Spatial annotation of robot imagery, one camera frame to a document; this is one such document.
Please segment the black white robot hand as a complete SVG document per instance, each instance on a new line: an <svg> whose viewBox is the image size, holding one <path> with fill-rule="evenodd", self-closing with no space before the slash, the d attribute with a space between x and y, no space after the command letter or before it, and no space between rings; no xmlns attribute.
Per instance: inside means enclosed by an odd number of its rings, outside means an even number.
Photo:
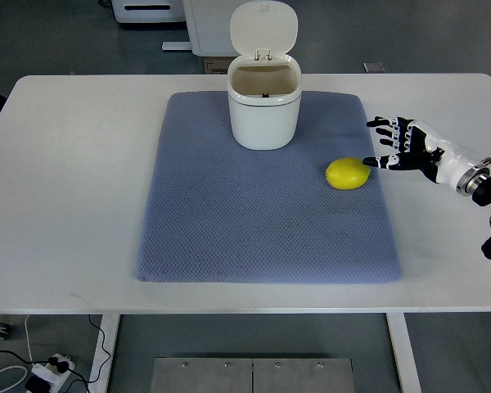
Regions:
<svg viewBox="0 0 491 393"><path fill-rule="evenodd" d="M463 196L472 194L489 177L485 164L467 157L459 145L423 121L376 117L367 126L381 135L380 144L392 147L395 152L364 158L364 165L419 170L431 182L445 184Z"/></svg>

